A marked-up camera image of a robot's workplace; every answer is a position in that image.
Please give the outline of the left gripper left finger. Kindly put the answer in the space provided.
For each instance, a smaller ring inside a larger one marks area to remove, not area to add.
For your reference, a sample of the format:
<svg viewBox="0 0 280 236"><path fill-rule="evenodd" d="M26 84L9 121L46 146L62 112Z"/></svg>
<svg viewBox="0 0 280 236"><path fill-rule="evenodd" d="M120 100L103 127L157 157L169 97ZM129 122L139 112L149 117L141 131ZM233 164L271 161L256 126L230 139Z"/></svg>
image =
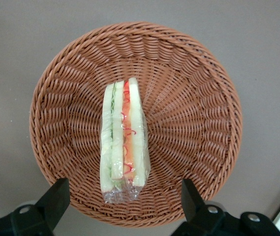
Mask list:
<svg viewBox="0 0 280 236"><path fill-rule="evenodd" d="M60 178L35 204L22 205L11 213L13 234L52 236L69 203L69 180Z"/></svg>

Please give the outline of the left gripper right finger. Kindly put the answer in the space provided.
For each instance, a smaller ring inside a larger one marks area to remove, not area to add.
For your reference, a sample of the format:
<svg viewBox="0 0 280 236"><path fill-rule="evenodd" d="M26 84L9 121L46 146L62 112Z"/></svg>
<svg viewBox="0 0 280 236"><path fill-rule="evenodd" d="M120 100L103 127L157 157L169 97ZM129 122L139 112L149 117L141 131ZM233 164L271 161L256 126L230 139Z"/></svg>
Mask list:
<svg viewBox="0 0 280 236"><path fill-rule="evenodd" d="M186 217L177 229L177 236L223 236L225 213L215 205L207 205L190 179L183 179L182 208Z"/></svg>

